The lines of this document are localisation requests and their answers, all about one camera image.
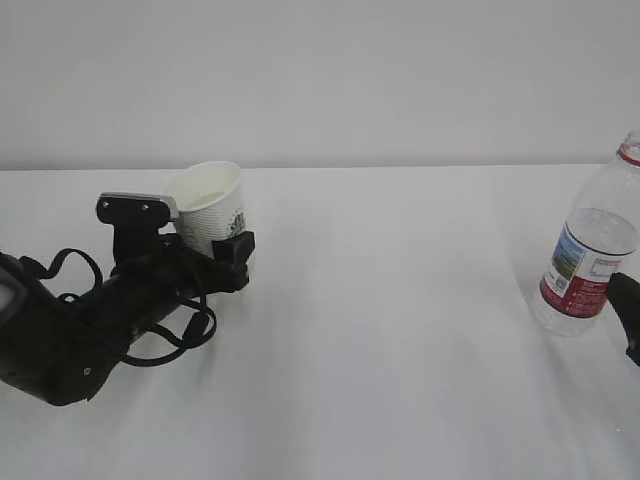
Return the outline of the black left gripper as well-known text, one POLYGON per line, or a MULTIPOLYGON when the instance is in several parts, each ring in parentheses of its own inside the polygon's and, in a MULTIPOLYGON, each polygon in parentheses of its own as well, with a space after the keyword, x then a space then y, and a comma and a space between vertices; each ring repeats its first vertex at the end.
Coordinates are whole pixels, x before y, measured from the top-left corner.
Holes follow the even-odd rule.
POLYGON ((213 257, 206 256, 176 233, 143 242, 116 240, 107 304, 124 310, 173 310, 179 298, 235 293, 248 285, 254 233, 212 240, 211 248, 213 257))

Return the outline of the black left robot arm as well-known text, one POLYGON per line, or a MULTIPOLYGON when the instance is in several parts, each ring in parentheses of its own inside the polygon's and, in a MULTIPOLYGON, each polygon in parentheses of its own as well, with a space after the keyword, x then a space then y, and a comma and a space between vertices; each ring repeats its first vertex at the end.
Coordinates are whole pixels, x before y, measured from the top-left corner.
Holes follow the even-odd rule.
POLYGON ((245 231, 211 245, 206 256, 176 234, 160 234, 117 256, 108 278, 85 255, 94 284, 81 295, 54 295, 43 284, 72 249, 49 266, 2 255, 2 382, 66 406, 91 400, 118 364, 158 367, 206 344, 217 330, 207 298, 248 285, 255 237, 245 231))

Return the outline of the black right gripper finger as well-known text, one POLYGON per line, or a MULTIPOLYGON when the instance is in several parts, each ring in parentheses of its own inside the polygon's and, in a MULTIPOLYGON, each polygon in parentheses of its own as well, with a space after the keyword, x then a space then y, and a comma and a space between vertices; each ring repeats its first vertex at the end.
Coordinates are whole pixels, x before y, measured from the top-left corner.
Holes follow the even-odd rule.
POLYGON ((606 296, 624 330, 628 343, 626 355, 640 366, 640 285, 633 278, 617 272, 609 280, 606 296))

